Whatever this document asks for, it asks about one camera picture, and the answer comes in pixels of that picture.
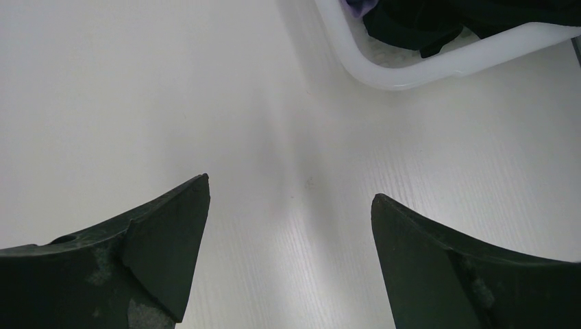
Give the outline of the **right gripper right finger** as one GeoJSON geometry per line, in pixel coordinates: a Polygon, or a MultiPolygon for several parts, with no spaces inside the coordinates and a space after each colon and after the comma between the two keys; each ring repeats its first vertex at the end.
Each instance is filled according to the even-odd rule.
{"type": "Polygon", "coordinates": [[[498,247],[384,194],[371,226],[397,328],[579,328],[580,264],[498,247]]]}

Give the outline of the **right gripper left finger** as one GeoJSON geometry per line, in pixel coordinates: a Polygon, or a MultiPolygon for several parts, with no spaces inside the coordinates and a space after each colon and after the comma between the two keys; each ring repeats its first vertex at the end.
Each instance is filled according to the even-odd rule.
{"type": "Polygon", "coordinates": [[[1,250],[1,327],[174,328],[209,208],[201,174],[46,245],[1,250]]]}

